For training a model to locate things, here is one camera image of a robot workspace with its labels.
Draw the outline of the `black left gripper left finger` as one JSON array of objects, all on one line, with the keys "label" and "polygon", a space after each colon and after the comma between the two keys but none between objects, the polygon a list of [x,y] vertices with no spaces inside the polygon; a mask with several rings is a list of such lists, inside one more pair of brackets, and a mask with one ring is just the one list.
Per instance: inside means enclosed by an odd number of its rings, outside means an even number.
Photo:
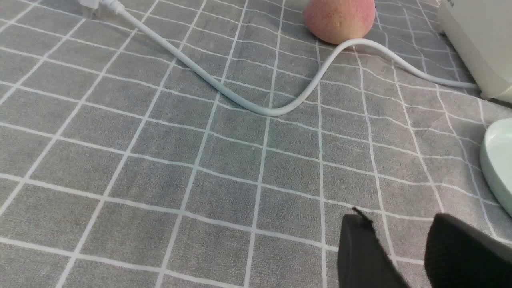
[{"label": "black left gripper left finger", "polygon": [[382,247],[374,222],[358,208],[342,218],[338,249],[340,288],[407,288]]}]

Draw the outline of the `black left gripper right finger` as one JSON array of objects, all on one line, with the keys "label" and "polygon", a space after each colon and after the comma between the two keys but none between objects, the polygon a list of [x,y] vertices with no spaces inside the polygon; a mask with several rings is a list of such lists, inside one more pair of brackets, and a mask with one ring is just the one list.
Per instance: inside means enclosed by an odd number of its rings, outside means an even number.
[{"label": "black left gripper right finger", "polygon": [[512,250],[447,213],[428,231],[424,268],[433,288],[510,288]]}]

